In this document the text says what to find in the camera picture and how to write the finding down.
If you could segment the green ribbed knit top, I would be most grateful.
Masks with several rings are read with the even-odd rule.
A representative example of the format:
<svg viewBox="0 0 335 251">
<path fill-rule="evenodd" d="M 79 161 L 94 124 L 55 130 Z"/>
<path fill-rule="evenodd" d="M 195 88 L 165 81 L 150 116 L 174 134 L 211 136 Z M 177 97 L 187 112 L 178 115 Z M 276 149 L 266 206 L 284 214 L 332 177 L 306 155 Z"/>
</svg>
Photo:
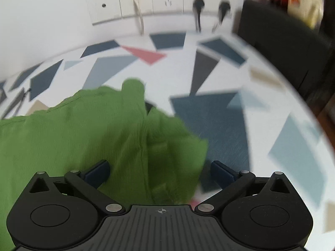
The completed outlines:
<svg viewBox="0 0 335 251">
<path fill-rule="evenodd" d="M 81 90 L 47 110 L 1 120 L 1 250 L 14 246 L 11 207 L 33 174 L 62 176 L 106 160 L 100 191 L 123 206 L 187 203 L 196 190 L 208 142 L 177 117 L 147 109 L 144 85 Z"/>
</svg>

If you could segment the geometric pattern table cover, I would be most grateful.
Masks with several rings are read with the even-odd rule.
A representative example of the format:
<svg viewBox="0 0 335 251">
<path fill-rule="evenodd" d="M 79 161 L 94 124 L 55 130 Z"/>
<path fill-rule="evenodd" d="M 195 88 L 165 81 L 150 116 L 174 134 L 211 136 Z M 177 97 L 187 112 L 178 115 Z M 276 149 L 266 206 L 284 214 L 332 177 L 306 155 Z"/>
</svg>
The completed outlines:
<svg viewBox="0 0 335 251">
<path fill-rule="evenodd" d="M 192 199 L 216 193 L 210 163 L 268 177 L 281 170 L 310 210 L 308 250 L 334 250 L 334 152 L 304 101 L 263 56 L 232 35 L 118 38 L 64 53 L 1 81 L 1 120 L 59 105 L 81 90 L 144 85 L 147 109 L 208 142 Z"/>
</svg>

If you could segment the black cabinet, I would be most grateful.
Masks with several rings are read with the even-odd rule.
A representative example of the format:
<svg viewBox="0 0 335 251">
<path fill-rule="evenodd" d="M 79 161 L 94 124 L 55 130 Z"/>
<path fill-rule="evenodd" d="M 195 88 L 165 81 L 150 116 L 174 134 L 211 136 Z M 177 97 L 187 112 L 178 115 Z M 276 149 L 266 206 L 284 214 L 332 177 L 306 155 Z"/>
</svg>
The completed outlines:
<svg viewBox="0 0 335 251">
<path fill-rule="evenodd" d="M 332 42 L 275 6 L 245 0 L 237 35 L 307 99 L 321 80 Z"/>
</svg>

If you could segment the black plug right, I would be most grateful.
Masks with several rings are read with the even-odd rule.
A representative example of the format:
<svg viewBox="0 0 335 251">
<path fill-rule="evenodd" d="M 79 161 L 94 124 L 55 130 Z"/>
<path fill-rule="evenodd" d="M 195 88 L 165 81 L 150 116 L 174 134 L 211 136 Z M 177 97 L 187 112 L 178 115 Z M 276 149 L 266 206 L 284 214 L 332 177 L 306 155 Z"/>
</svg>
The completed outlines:
<svg viewBox="0 0 335 251">
<path fill-rule="evenodd" d="M 218 20 L 212 28 L 212 33 L 214 33 L 218 27 L 223 23 L 225 16 L 231 11 L 231 4 L 228 0 L 222 0 L 219 4 L 218 9 Z"/>
</svg>

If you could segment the black plug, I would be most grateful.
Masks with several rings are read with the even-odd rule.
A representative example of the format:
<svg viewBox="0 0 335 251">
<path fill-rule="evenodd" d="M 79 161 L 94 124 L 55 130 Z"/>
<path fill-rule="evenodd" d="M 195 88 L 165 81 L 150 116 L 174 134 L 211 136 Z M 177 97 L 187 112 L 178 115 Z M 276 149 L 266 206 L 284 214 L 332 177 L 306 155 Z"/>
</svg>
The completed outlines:
<svg viewBox="0 0 335 251">
<path fill-rule="evenodd" d="M 218 20 L 212 28 L 212 33 L 214 33 L 218 27 L 223 23 L 225 16 L 231 11 L 231 4 L 228 0 L 222 0 L 219 4 L 218 9 Z"/>
<path fill-rule="evenodd" d="M 192 5 L 192 9 L 193 9 L 194 16 L 195 16 L 195 28 L 196 28 L 196 32 L 198 33 L 201 33 L 202 31 L 200 15 L 204 8 L 204 5 L 205 5 L 204 0 L 194 0 L 193 5 Z"/>
</svg>

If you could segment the black plug left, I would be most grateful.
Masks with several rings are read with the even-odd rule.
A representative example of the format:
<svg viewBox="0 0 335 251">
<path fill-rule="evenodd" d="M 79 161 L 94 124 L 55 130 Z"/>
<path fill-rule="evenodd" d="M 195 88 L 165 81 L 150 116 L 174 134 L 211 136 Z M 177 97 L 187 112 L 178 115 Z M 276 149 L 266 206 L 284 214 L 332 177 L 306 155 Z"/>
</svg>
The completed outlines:
<svg viewBox="0 0 335 251">
<path fill-rule="evenodd" d="M 193 9 L 194 16 L 195 16 L 195 28 L 196 28 L 196 32 L 198 33 L 201 33 L 202 31 L 200 15 L 204 8 L 204 5 L 205 5 L 204 0 L 194 0 L 193 5 L 192 5 L 192 9 Z"/>
</svg>

